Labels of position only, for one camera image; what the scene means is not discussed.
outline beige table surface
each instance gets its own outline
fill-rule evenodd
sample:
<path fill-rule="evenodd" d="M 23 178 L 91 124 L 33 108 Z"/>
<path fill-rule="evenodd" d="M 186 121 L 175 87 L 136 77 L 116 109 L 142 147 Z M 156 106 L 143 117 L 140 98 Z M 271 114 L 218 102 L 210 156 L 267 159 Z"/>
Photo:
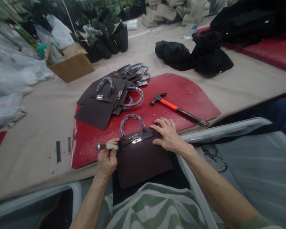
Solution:
<path fill-rule="evenodd" d="M 205 18 L 200 27 L 211 20 Z M 36 85 L 24 99 L 27 116 L 8 130 L 0 147 L 0 200 L 96 174 L 96 165 L 70 169 L 72 157 L 67 153 L 67 137 L 73 134 L 76 102 L 93 81 L 125 64 L 144 62 L 150 66 L 148 72 L 152 76 L 174 73 L 194 81 L 222 113 L 211 123 L 286 92 L 285 71 L 225 48 L 234 67 L 212 79 L 194 70 L 180 72 L 170 68 L 157 58 L 155 42 L 181 42 L 191 52 L 195 43 L 182 39 L 183 31 L 180 24 L 152 30 L 140 24 L 138 31 L 129 32 L 128 51 L 94 63 L 95 71 L 91 74 L 69 84 L 55 76 Z M 58 164 L 56 141 L 61 144 Z"/>

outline green striped shirt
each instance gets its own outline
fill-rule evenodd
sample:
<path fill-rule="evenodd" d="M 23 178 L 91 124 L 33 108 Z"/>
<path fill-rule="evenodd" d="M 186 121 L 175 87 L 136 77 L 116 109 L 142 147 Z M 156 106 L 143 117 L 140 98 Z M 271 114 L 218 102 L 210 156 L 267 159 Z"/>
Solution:
<path fill-rule="evenodd" d="M 108 229 L 207 229 L 203 214 L 189 189 L 146 183 L 135 194 L 114 207 L 111 198 L 105 197 L 112 213 L 105 225 Z M 249 228 L 252 225 L 242 226 L 242 229 Z"/>

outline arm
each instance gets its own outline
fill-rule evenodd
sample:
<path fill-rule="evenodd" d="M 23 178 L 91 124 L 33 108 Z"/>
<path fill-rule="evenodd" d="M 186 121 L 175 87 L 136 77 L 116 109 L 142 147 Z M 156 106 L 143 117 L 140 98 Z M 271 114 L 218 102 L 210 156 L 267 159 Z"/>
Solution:
<path fill-rule="evenodd" d="M 119 138 L 114 138 L 107 144 L 117 144 Z M 98 173 L 95 175 L 92 185 L 74 217 L 70 229 L 96 228 L 99 211 L 107 182 L 117 167 L 117 150 L 102 150 L 98 155 Z"/>
<path fill-rule="evenodd" d="M 153 144 L 180 154 L 189 167 L 208 201 L 229 228 L 239 228 L 241 223 L 249 222 L 260 213 L 223 176 L 203 160 L 195 148 L 183 141 L 170 119 L 156 119 L 161 127 L 150 127 L 163 135 L 163 140 L 155 139 Z"/>

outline red mat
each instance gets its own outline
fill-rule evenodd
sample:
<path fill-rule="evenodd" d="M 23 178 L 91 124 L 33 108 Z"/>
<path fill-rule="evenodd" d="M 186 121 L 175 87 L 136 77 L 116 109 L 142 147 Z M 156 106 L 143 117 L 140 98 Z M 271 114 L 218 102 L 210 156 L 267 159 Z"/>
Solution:
<path fill-rule="evenodd" d="M 197 30 L 197 34 L 208 29 L 209 27 Z M 227 42 L 223 42 L 222 45 L 286 71 L 286 39 L 283 35 L 264 39 L 258 44 L 247 47 Z"/>
<path fill-rule="evenodd" d="M 95 162 L 99 153 L 95 149 L 96 144 L 105 144 L 112 138 L 120 137 L 119 126 L 122 118 L 127 114 L 138 114 L 147 127 L 153 124 L 153 120 L 160 117 L 171 118 L 176 123 L 177 130 L 195 125 L 195 122 L 180 116 L 164 104 L 156 103 L 152 107 L 149 102 L 158 93 L 167 92 L 165 100 L 204 120 L 215 118 L 221 114 L 197 84 L 175 74 L 166 73 L 151 78 L 148 85 L 142 88 L 142 91 L 144 92 L 143 102 L 128 111 L 122 111 L 119 116 L 111 116 L 105 131 L 78 120 L 74 121 L 72 169 Z M 131 96 L 134 101 L 139 99 L 137 92 L 131 93 Z M 139 121 L 135 119 L 128 119 L 124 125 L 126 135 L 140 129 L 142 127 Z"/>

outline plastic bottle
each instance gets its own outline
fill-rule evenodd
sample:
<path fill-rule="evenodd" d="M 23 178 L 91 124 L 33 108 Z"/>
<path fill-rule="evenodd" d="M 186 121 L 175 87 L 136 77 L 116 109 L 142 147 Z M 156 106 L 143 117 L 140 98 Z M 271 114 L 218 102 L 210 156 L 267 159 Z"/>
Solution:
<path fill-rule="evenodd" d="M 207 0 L 191 0 L 189 2 L 191 7 L 190 17 L 188 20 L 188 24 L 185 26 L 183 38 L 191 39 L 192 34 L 196 32 L 198 24 L 201 21 L 201 16 L 203 12 L 203 8 L 206 5 Z"/>

